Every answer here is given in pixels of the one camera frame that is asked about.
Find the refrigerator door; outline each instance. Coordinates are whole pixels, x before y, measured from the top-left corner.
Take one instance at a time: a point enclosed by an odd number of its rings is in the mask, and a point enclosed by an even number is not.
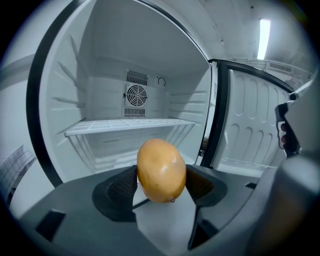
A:
[[[218,60],[217,99],[202,166],[260,177],[286,157],[278,147],[275,107],[293,91],[278,78]]]

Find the fan grille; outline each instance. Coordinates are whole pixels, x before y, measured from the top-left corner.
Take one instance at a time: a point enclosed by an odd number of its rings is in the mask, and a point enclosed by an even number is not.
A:
[[[147,100],[146,90],[140,85],[133,85],[127,91],[128,101],[136,107],[142,106]]]
[[[148,84],[148,76],[133,70],[127,70],[126,81],[146,86]]]
[[[146,110],[144,108],[125,107],[125,118],[144,118],[146,116]]]

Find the ceiling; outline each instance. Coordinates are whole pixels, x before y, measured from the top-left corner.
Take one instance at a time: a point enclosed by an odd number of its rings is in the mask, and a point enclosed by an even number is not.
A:
[[[319,59],[302,27],[285,6],[271,0],[151,0],[176,17],[209,58],[246,63],[298,88]],[[257,60],[260,19],[271,20],[264,61]]]

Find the white door panel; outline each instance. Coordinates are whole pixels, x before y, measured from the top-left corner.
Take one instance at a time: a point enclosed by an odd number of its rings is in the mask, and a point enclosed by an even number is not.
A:
[[[278,147],[275,107],[287,101],[289,94],[257,76],[228,72],[229,106],[211,166],[259,177],[264,170],[278,167],[285,157]]]

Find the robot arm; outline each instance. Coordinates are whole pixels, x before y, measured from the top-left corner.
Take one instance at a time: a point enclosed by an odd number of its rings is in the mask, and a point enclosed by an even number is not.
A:
[[[278,143],[287,157],[303,151],[317,152],[320,143],[320,76],[290,94],[290,101],[275,108]]]

